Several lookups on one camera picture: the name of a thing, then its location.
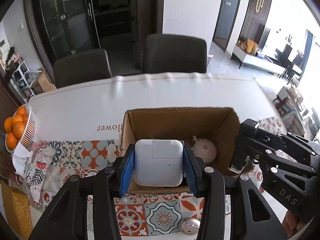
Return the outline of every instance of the gray chair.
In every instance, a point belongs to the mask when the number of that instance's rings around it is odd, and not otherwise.
[[[206,42],[182,35],[148,35],[142,73],[163,72],[207,73]]]
[[[53,71],[57,88],[112,77],[104,49],[89,49],[61,58],[53,64]]]

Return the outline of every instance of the small table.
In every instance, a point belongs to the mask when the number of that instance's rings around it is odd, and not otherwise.
[[[235,48],[233,49],[232,57],[237,58],[240,61],[239,68],[241,68],[243,64],[246,64],[246,65],[255,66],[262,70],[268,71],[270,73],[279,74],[279,75],[282,75],[283,72],[285,71],[284,67],[274,64],[268,60],[264,60],[264,59],[255,57],[253,55],[247,54],[245,51],[240,49],[237,45],[235,45]]]
[[[278,97],[283,100],[286,97],[289,97],[289,101],[290,103],[294,106],[295,110],[297,111],[297,114],[299,116],[299,119],[302,121],[303,118],[301,116],[301,110],[299,108],[299,105],[297,104],[297,102],[294,100],[294,96],[289,92],[289,88],[288,87],[282,87],[281,90],[278,93]]]

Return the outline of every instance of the decorative logo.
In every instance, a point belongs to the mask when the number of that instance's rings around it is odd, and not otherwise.
[[[263,8],[263,6],[264,6],[264,0],[257,0],[256,12],[258,13],[260,11],[260,8]]]

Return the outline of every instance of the white fruit basket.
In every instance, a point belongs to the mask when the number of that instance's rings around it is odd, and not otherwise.
[[[32,107],[29,104],[25,104],[25,105],[23,105],[23,107],[27,110],[29,117],[28,117],[28,121],[26,124],[26,128],[25,128],[23,135],[22,135],[21,139],[19,140],[19,142],[28,150],[31,146],[32,139],[34,138],[34,136],[36,134],[37,117],[33,113]],[[5,147],[7,148],[8,152],[10,152],[10,153],[14,152],[14,150],[10,150],[7,147],[7,143],[5,144]]]

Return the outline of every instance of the doorway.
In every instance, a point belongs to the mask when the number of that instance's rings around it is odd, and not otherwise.
[[[92,0],[102,49],[113,76],[141,73],[145,40],[156,32],[157,0]]]
[[[238,13],[240,0],[222,0],[213,41],[226,51]]]

